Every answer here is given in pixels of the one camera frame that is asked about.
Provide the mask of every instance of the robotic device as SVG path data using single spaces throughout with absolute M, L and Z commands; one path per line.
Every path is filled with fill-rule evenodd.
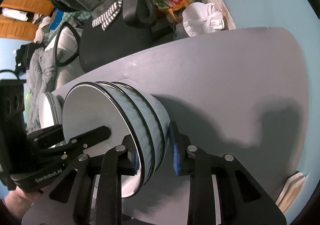
M 96 224 L 122 223 L 121 175 L 135 175 L 130 146 L 123 143 L 105 155 L 89 157 L 92 147 L 111 134 L 102 126 L 63 146 L 62 126 L 26 135 L 22 112 L 22 80 L 0 81 L 0 173 L 1 181 L 25 192 L 50 185 L 25 214 L 22 224 L 88 224 L 94 178 L 100 174 L 96 199 Z M 232 155 L 212 156 L 191 145 L 170 123 L 173 167 L 177 175 L 190 175 L 188 225 L 215 224 L 212 175 L 217 178 L 221 224 L 285 225 L 275 202 Z

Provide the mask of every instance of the blanket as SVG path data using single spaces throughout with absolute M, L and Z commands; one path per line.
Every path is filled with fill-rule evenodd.
M 57 59 L 60 59 L 63 50 L 57 50 Z M 54 91 L 57 67 L 54 61 L 53 48 L 47 51 L 44 48 L 35 50 L 30 61 L 27 73 L 27 86 L 30 89 L 28 96 L 29 111 L 26 113 L 27 132 L 41 128 L 39 120 L 38 102 L 40 94 Z

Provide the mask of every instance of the black cable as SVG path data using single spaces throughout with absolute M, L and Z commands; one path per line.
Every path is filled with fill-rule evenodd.
M 0 70 L 0 73 L 5 73 L 5 72 L 13 73 L 17 77 L 17 79 L 20 80 L 18 74 L 16 74 L 15 71 L 10 69 Z

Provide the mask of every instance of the metal screw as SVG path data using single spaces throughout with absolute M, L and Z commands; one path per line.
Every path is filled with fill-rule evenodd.
M 198 148 L 196 146 L 191 145 L 191 146 L 188 146 L 188 150 L 190 152 L 196 152 L 198 150 Z
M 224 156 L 224 158 L 227 160 L 227 161 L 233 161 L 235 158 L 233 157 L 233 155 L 230 155 L 230 154 L 227 154 Z
M 88 159 L 88 155 L 87 154 L 82 154 L 80 156 L 78 156 L 78 160 L 79 161 L 85 161 Z
M 125 151 L 125 146 L 124 146 L 124 145 L 117 145 L 117 146 L 116 146 L 116 150 L 117 150 L 118 152 L 120 152 L 120 151 Z

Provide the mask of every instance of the striped fabric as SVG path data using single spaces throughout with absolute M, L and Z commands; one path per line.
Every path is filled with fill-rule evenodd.
M 122 3 L 123 0 L 117 0 L 105 13 L 92 21 L 92 27 L 102 25 L 102 29 L 105 31 L 119 14 Z

